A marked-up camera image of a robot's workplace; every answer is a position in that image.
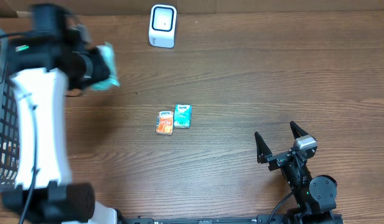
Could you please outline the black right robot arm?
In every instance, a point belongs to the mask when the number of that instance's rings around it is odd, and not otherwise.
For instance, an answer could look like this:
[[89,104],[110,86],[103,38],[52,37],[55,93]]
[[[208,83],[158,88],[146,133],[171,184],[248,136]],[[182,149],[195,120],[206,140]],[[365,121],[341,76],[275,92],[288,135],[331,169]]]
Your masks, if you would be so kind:
[[262,136],[256,132],[257,162],[268,164],[268,169],[279,169],[291,192],[272,210],[270,215],[258,215],[266,223],[343,223],[341,215],[334,215],[337,182],[329,175],[312,177],[307,160],[317,151],[317,140],[290,122],[293,146],[286,152],[272,154]]

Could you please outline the teal tissue pack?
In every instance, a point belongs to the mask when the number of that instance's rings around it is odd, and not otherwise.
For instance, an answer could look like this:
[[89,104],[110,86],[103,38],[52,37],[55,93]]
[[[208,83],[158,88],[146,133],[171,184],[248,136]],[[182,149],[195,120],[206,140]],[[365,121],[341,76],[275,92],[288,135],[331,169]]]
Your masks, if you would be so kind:
[[175,128],[190,128],[191,124],[191,105],[176,105],[174,111],[174,127]]

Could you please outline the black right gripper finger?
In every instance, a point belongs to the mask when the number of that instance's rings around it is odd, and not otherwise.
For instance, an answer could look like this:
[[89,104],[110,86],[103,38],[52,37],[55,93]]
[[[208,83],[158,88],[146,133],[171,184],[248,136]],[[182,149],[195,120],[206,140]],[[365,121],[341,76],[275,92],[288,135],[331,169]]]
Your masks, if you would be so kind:
[[290,122],[290,127],[293,133],[294,139],[309,135],[309,133],[307,133],[305,130],[299,127],[294,121]]
[[272,152],[258,132],[255,132],[255,141],[257,149],[257,162],[267,163],[268,158],[272,156]]

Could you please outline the teal snack pack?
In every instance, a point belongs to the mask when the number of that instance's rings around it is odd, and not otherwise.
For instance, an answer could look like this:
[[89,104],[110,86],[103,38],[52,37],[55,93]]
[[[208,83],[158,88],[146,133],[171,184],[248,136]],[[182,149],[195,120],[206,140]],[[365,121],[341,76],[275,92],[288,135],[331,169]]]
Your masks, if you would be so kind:
[[110,43],[105,42],[105,45],[98,45],[97,48],[100,51],[110,74],[108,75],[108,78],[103,81],[93,84],[91,89],[93,91],[106,91],[113,86],[120,86],[117,76],[116,59],[113,46]]

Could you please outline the orange tissue pack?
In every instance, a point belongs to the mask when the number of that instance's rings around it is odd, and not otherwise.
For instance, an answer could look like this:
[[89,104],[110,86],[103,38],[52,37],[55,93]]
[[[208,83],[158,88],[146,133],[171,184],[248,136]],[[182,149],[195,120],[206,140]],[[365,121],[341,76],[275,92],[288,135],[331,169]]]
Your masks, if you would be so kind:
[[174,112],[160,111],[157,116],[156,133],[171,136],[174,129]]

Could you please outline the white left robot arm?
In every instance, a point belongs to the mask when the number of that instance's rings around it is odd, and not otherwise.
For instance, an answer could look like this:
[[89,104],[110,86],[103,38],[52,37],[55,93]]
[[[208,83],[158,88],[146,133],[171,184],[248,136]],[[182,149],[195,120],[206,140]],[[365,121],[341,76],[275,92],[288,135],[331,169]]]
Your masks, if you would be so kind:
[[32,7],[32,29],[14,34],[7,59],[19,118],[20,158],[4,206],[31,223],[121,223],[117,209],[96,201],[89,183],[75,184],[67,157],[65,99],[70,90],[118,85],[110,44],[88,46],[86,27],[55,4]]

